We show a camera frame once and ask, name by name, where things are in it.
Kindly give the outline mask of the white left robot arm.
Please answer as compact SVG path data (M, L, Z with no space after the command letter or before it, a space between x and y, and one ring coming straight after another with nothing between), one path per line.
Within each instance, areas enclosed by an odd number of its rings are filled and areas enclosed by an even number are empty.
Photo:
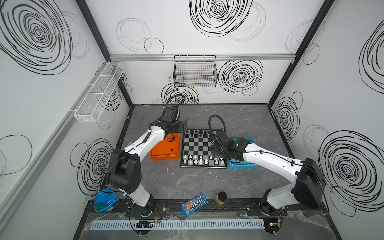
M149 124L140 138L124 149L115 149L103 182L121 190L137 206L142 215L153 209L153 196L143 187L141 163L145 156L169 134L181 133L179 106L165 106L162 115Z

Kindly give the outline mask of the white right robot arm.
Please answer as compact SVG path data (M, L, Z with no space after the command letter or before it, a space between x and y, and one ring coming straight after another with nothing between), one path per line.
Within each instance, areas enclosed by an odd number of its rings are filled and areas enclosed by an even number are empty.
M259 203L260 211L267 216L283 207L301 204L310 209L321 207L326 185L317 163L285 157L266 150L244 138L235 141L225 131L214 131L212 141L219 156L228 162L247 162L266 168L284 177L290 183L278 189L266 190Z

